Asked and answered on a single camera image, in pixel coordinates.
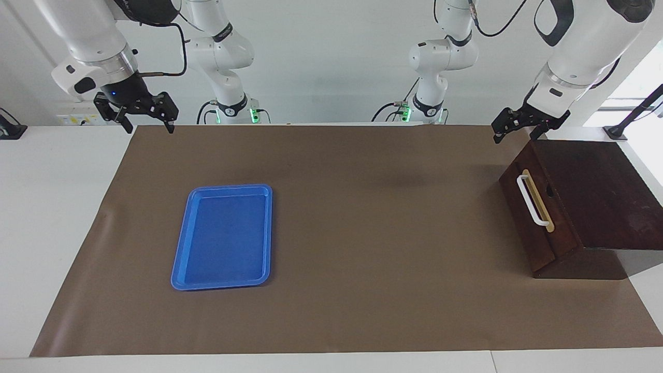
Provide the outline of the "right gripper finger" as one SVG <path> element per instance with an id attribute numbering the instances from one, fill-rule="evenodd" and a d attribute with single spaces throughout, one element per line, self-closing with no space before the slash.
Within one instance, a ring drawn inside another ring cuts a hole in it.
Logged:
<path id="1" fill-rule="evenodd" d="M 134 127 L 126 117 L 126 108 L 124 106 L 121 106 L 118 110 L 111 108 L 111 102 L 104 93 L 97 93 L 93 99 L 93 104 L 105 121 L 113 121 L 120 125 L 128 134 L 133 133 Z"/>
<path id="2" fill-rule="evenodd" d="M 179 109 L 168 92 L 161 92 L 151 97 L 150 116 L 161 121 L 169 134 L 175 132 L 175 121 L 179 116 Z"/>

